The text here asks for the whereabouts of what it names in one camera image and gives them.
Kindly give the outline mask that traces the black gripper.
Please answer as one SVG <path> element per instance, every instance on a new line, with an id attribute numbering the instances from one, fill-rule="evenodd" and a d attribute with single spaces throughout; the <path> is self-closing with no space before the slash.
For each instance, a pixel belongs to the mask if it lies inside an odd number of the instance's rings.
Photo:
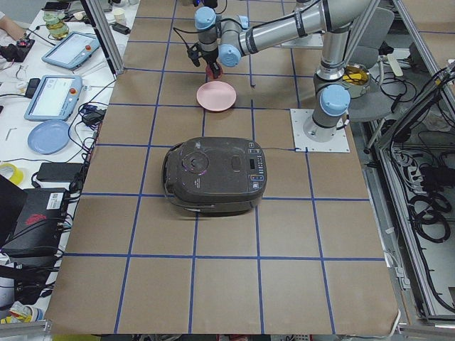
<path id="1" fill-rule="evenodd" d="M 204 52 L 204 61 L 207 65 L 215 65 L 218 59 L 218 49 Z"/>

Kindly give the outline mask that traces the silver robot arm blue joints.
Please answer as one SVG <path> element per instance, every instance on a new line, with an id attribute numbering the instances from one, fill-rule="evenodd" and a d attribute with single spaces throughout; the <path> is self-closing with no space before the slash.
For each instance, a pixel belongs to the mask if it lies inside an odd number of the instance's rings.
<path id="1" fill-rule="evenodd" d="M 323 31 L 321 61 L 314 74 L 313 121 L 326 129 L 337 125 L 350 103 L 341 84 L 350 28 L 367 10 L 369 1 L 300 1 L 290 14 L 256 26 L 251 26 L 246 16 L 216 13 L 214 5 L 209 1 L 196 10 L 194 33 L 200 46 L 199 61 L 204 60 L 205 51 L 218 49 L 221 68 L 235 67 L 244 56 Z"/>

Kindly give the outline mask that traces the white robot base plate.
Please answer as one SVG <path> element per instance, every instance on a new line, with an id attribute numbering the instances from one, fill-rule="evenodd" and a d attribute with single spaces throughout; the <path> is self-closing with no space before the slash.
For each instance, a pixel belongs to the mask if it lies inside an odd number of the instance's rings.
<path id="1" fill-rule="evenodd" d="M 349 153 L 345 124 L 340 118 L 332 128 L 321 128 L 313 121 L 312 109 L 290 109 L 294 149 L 310 153 Z"/>

